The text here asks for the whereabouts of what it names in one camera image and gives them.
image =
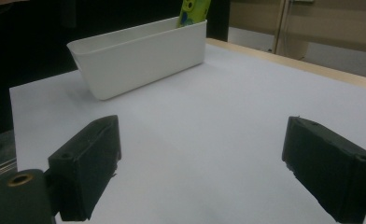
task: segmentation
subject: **table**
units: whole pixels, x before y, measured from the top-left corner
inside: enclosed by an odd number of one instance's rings
[[[122,160],[87,223],[335,223],[281,161],[285,130],[301,116],[366,148],[366,78],[207,42],[204,63],[107,101],[78,71],[10,89],[18,169],[117,114]]]

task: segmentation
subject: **white container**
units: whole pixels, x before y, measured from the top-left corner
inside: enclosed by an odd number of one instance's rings
[[[177,17],[70,42],[67,47],[99,100],[204,61],[206,21],[176,28]]]

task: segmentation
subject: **white table surface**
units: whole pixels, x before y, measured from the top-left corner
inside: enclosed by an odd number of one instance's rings
[[[119,116],[122,160],[88,223],[335,223],[281,161],[288,117],[366,149],[365,89],[211,45],[203,64],[107,101],[78,71],[10,96],[19,170],[47,170],[89,122]]]

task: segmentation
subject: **dark background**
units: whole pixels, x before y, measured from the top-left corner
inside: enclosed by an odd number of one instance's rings
[[[176,17],[181,4],[182,0],[15,3],[0,14],[0,133],[13,129],[9,88],[77,69],[67,43]],[[212,0],[207,37],[227,40],[229,14],[230,0]]]

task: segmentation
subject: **white plastic bin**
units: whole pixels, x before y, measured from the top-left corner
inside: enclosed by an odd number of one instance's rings
[[[177,17],[67,44],[99,100],[204,61],[206,21],[176,28]]]

